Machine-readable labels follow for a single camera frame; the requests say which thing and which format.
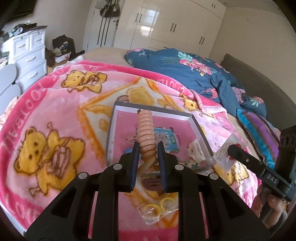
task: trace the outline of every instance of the white wardrobe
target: white wardrobe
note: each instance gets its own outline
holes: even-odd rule
[[[217,0],[126,0],[114,47],[209,57],[226,7]]]

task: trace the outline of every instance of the box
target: box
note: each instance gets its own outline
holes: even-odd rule
[[[138,141],[138,110],[152,112],[155,140],[163,141],[166,152],[174,154],[180,163],[185,165],[192,159],[189,157],[188,148],[195,140],[198,140],[200,152],[205,159],[213,156],[210,145],[192,114],[116,101],[107,137],[107,166],[117,163],[124,153],[131,152],[134,142]]]

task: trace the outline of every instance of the beige bed sheet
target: beige bed sheet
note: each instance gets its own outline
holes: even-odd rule
[[[102,48],[97,48],[92,51],[87,52],[86,54],[83,55],[83,59],[85,60],[92,60],[96,62],[103,62],[103,63],[108,63],[108,64],[116,64],[116,65],[121,65],[121,66],[128,66],[128,62],[124,59],[124,55],[127,52],[125,49],[119,49],[119,48],[112,48],[112,47],[102,47]],[[248,133],[245,131],[244,127],[242,124],[234,118],[231,115],[228,115],[228,118],[234,125],[236,131],[239,133],[239,135],[244,139],[248,139],[248,148],[250,149],[252,155],[257,158],[258,160],[262,160],[262,157],[258,155],[258,152],[256,151],[253,141],[251,140],[250,136]]]

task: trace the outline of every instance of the brown plush item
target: brown plush item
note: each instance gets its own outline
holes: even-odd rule
[[[53,67],[55,65],[55,54],[51,50],[45,49],[45,58],[48,67]]]

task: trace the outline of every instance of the pink coiled cord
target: pink coiled cord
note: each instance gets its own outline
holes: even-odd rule
[[[141,174],[158,162],[152,112],[150,110],[138,111],[138,124],[140,153],[144,162],[138,169],[138,173]]]

